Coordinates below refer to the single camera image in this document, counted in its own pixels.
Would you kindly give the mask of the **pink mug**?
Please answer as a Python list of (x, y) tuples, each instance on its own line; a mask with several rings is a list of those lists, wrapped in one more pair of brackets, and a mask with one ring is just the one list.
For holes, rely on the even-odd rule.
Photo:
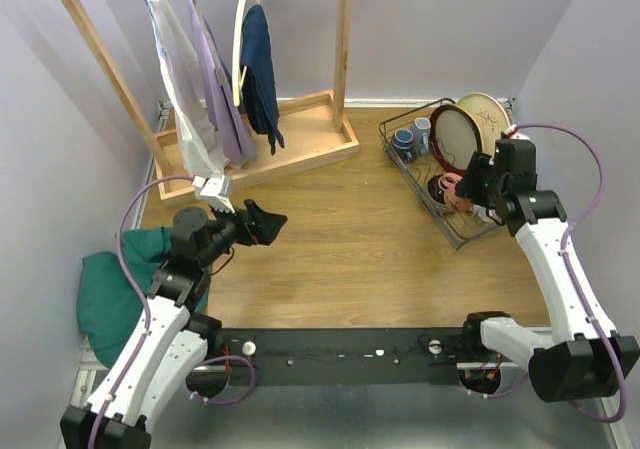
[(438, 186), (443, 191), (445, 205), (454, 212), (471, 212), (473, 204), (469, 199), (456, 194), (456, 188), (462, 177), (455, 173), (444, 173), (438, 179)]

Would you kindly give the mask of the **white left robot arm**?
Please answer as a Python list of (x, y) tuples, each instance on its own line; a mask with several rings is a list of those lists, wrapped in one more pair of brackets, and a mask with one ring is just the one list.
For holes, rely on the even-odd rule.
[(61, 418), (68, 448), (148, 448), (160, 415), (189, 373), (214, 365), (225, 377), (228, 361), (257, 372), (244, 356), (223, 349), (220, 321), (196, 307), (211, 284), (210, 268), (234, 245), (269, 246), (286, 224), (253, 200), (243, 207), (188, 207), (173, 219), (171, 251), (153, 276), (132, 335), (107, 377), (83, 407), (70, 406)]

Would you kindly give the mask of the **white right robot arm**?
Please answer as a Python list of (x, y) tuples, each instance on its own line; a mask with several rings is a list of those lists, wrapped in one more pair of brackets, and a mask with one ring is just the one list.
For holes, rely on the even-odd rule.
[(516, 239), (539, 285), (551, 322), (542, 336), (501, 311), (468, 315), (460, 348), (480, 361), (497, 352), (524, 369), (545, 402), (621, 394), (639, 359), (632, 336), (619, 334), (599, 305), (577, 258), (558, 195), (537, 187), (536, 147), (502, 138), (493, 155), (475, 152), (456, 192), (495, 211)]

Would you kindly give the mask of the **dark blue mug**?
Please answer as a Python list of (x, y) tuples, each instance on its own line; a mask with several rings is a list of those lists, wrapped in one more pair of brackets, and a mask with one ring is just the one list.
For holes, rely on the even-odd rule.
[(411, 164), (415, 160), (413, 143), (414, 135), (409, 129), (397, 129), (391, 138), (394, 152), (405, 164)]

